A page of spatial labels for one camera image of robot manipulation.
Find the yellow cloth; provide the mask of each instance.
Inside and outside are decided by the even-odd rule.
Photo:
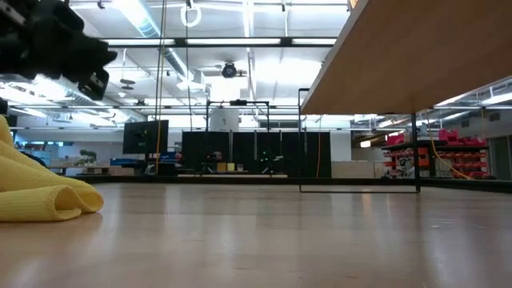
[[[13,146],[0,116],[0,222],[62,221],[103,207],[85,182],[56,175]]]

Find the black panel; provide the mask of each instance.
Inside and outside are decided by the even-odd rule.
[[[18,116],[8,115],[6,116],[7,125],[9,127],[16,127],[18,125]]]
[[[169,121],[126,123],[122,140],[123,154],[151,154],[167,152]]]
[[[283,172],[288,177],[298,177],[298,168],[300,167],[300,155],[298,153],[298,134],[297,132],[282,133],[282,156]]]
[[[199,170],[202,160],[215,151],[222,152],[222,161],[229,161],[229,132],[183,132],[182,152],[185,166]]]
[[[260,157],[263,155],[263,151],[267,151],[272,159],[274,159],[276,156],[280,156],[280,147],[281,144],[279,142],[279,133],[258,132],[258,159],[260,159]],[[266,165],[258,163],[258,168],[259,172],[261,173],[266,168]],[[278,165],[276,165],[276,172],[283,172],[282,168]]]
[[[233,133],[233,162],[252,174],[261,172],[254,160],[254,132]]]
[[[320,165],[318,165],[318,135],[320,134]],[[305,156],[305,177],[316,178],[317,169],[319,178],[331,177],[330,163],[330,133],[307,132],[307,151]]]

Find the monitor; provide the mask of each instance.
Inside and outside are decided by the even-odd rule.
[[[151,154],[157,153],[159,121],[134,122],[125,124],[122,140],[123,154]],[[167,152],[167,137],[169,121],[160,121],[160,145],[158,153]]]

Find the metal frame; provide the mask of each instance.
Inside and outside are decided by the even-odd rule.
[[[100,38],[109,43],[110,48],[161,48],[159,38]],[[205,40],[208,44],[189,43]],[[297,47],[297,48],[331,48],[336,37],[208,37],[208,38],[164,38],[165,48],[213,48],[213,47]]]
[[[302,112],[301,112],[301,92],[307,92],[309,91],[309,88],[301,88],[298,90],[297,95],[297,106],[298,106],[298,149],[299,149],[299,168],[298,168],[298,190],[301,193],[353,193],[353,192],[345,192],[345,191],[330,191],[330,190],[314,190],[314,191],[304,191],[302,189],[303,180],[304,177],[302,176],[302,167],[305,161],[304,152],[305,152],[305,146],[302,147]],[[418,130],[416,127],[416,114],[410,115],[410,120],[412,123],[412,144],[413,144],[413,153],[414,153],[414,188],[415,192],[397,192],[400,194],[418,194],[422,191],[422,180],[420,178],[419,174],[419,153],[418,153]],[[382,193],[389,193],[389,192],[365,192],[365,193],[376,193],[376,194],[382,194]]]
[[[243,102],[244,104],[255,104],[255,107],[258,108],[258,104],[263,104],[263,105],[266,105],[266,145],[268,148],[270,148],[270,102],[268,101],[246,101],[246,102]],[[208,141],[208,133],[210,132],[210,106],[211,104],[220,104],[219,106],[216,106],[218,107],[219,109],[223,109],[224,106],[222,106],[222,104],[230,104],[230,102],[226,102],[226,101],[206,101],[206,133],[205,133],[205,140],[204,142]],[[230,131],[230,151],[232,152],[233,151],[233,147],[232,147],[232,144],[233,144],[233,139],[232,139],[232,133],[233,131]],[[255,130],[254,131],[255,133],[255,140],[257,139],[257,134],[258,132]],[[258,150],[257,150],[258,146],[254,146],[254,156],[255,156],[255,160],[257,159],[258,157]],[[272,177],[272,169],[268,169],[269,171],[269,175]]]

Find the yellow cable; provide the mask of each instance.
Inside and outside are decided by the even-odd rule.
[[[459,174],[459,175],[463,176],[466,180],[473,180],[471,177],[469,177],[469,176],[465,175],[464,173],[461,173],[459,170],[453,168],[452,165],[449,164],[447,161],[445,161],[443,158],[439,157],[438,151],[435,149],[434,138],[432,138],[432,131],[430,130],[430,120],[429,120],[428,112],[426,113],[426,122],[428,124],[428,131],[429,131],[429,136],[430,136],[430,142],[431,142],[432,150],[434,151],[435,157],[437,159],[441,160],[441,163],[443,163],[444,165],[448,166],[456,174]]]
[[[317,162],[317,178],[318,178],[318,175],[320,174],[320,151],[322,149],[322,140],[321,140],[321,136],[322,135],[322,118],[320,118],[320,124],[318,125],[318,162]]]

